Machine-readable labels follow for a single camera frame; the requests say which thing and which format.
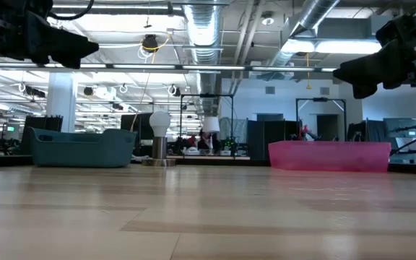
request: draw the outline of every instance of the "teal plastic bin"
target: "teal plastic bin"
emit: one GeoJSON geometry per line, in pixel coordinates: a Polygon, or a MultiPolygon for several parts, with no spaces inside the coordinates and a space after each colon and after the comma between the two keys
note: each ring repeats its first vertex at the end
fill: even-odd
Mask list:
{"type": "Polygon", "coordinates": [[[103,134],[69,134],[29,128],[35,165],[118,168],[131,162],[136,134],[107,129],[103,134]]]}

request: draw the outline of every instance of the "lamp shade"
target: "lamp shade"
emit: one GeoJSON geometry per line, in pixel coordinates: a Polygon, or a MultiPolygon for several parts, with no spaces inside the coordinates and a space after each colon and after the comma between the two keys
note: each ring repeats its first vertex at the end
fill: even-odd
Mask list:
{"type": "Polygon", "coordinates": [[[220,131],[220,121],[216,116],[206,116],[203,121],[203,132],[214,133],[220,131]]]}
{"type": "Polygon", "coordinates": [[[158,111],[150,116],[149,122],[155,137],[165,137],[166,130],[168,130],[171,124],[171,118],[168,113],[158,111]]]}

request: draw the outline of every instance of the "pink plastic bin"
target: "pink plastic bin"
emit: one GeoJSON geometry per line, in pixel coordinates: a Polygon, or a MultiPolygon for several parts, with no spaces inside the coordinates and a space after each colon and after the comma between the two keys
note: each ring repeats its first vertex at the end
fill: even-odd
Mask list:
{"type": "Polygon", "coordinates": [[[387,172],[387,142],[302,142],[269,144],[271,166],[283,170],[387,172]]]}

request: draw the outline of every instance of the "wooden table surface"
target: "wooden table surface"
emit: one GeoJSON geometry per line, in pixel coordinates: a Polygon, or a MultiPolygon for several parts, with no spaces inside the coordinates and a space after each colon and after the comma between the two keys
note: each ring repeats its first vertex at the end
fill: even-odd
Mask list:
{"type": "Polygon", "coordinates": [[[416,175],[0,168],[0,260],[416,259],[416,175]]]}

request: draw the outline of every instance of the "lamp base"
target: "lamp base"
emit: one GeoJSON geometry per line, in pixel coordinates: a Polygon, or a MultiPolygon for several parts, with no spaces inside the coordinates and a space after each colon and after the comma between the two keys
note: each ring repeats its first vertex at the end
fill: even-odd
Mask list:
{"type": "Polygon", "coordinates": [[[174,159],[145,159],[142,160],[143,166],[173,167],[176,166],[174,159]]]}

